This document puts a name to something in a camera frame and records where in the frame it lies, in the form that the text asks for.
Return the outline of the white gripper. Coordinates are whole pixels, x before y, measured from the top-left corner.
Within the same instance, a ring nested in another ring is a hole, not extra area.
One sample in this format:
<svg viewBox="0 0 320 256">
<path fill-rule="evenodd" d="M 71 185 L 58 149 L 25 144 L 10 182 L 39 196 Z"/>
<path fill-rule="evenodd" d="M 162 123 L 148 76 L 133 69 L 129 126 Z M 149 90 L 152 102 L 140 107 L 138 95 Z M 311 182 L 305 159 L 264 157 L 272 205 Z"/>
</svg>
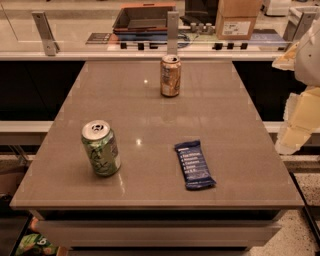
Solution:
<svg viewBox="0 0 320 256">
<path fill-rule="evenodd" d="M 291 93 L 287 99 L 281 125 L 275 143 L 281 155 L 297 152 L 320 127 L 320 19 L 315 20 L 302 36 L 280 57 L 272 67 L 293 71 L 295 78 L 308 87 L 301 94 Z"/>
</svg>

